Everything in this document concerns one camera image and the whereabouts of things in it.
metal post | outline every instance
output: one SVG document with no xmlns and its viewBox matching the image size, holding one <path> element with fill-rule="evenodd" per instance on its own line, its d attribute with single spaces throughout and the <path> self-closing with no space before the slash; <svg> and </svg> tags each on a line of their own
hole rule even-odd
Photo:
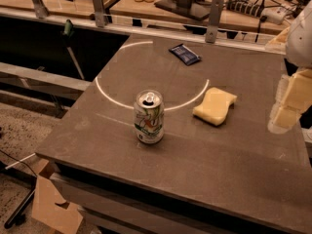
<svg viewBox="0 0 312 234">
<path fill-rule="evenodd" d="M 211 13 L 207 25 L 207 33 L 205 41 L 207 43 L 214 43 L 217 35 L 218 25 L 223 10 L 224 0 L 213 0 Z"/>
<path fill-rule="evenodd" d="M 49 15 L 49 11 L 42 0 L 32 0 L 32 3 L 34 5 L 36 17 L 38 19 L 46 18 Z"/>
<path fill-rule="evenodd" d="M 108 17 L 104 14 L 105 8 L 103 0 L 92 0 L 95 7 L 96 26 L 104 27 L 108 24 Z"/>
</svg>

concrete floor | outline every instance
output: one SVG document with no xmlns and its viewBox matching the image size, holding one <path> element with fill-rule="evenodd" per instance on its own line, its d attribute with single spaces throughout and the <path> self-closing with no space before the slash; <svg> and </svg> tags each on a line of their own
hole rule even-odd
<svg viewBox="0 0 312 234">
<path fill-rule="evenodd" d="M 59 122 L 59 118 L 55 117 L 56 114 L 56 108 L 50 102 L 0 90 L 0 127 L 2 128 L 0 150 L 16 159 L 34 153 L 37 146 Z M 0 153 L 0 160 L 7 165 L 15 162 L 3 153 Z M 38 157 L 32 157 L 25 163 L 36 171 L 39 160 Z M 22 164 L 16 165 L 15 168 L 31 174 L 31 170 Z M 28 192 L 29 188 L 25 184 L 0 174 L 0 233 L 53 233 L 50 232 L 49 226 L 31 217 L 32 204 L 24 211 L 25 223 L 20 226 L 14 225 L 10 229 L 4 228 L 5 221 Z M 97 230 L 95 226 L 83 221 L 78 233 L 96 233 Z"/>
</svg>

sponge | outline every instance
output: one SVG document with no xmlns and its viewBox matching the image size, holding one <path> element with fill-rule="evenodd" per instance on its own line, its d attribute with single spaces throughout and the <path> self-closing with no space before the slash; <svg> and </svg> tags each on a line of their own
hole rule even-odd
<svg viewBox="0 0 312 234">
<path fill-rule="evenodd" d="M 236 98 L 223 90 L 211 88 L 206 91 L 203 102 L 193 108 L 193 115 L 218 126 L 225 120 L 228 107 Z"/>
</svg>

can lid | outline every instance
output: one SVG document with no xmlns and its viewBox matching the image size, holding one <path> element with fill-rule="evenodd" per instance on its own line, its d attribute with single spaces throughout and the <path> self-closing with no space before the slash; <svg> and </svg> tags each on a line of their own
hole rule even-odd
<svg viewBox="0 0 312 234">
<path fill-rule="evenodd" d="M 142 107 L 152 108 L 161 104 L 162 96 L 156 91 L 142 91 L 137 95 L 136 101 Z"/>
</svg>

cardboard box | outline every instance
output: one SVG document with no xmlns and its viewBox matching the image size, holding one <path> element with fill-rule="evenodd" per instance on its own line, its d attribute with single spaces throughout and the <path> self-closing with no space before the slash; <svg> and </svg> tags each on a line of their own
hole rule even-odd
<svg viewBox="0 0 312 234">
<path fill-rule="evenodd" d="M 78 206 L 66 202 L 50 182 L 53 166 L 45 160 L 41 164 L 44 166 L 37 177 L 32 217 L 61 233 L 77 233 L 83 219 L 77 211 Z"/>
</svg>

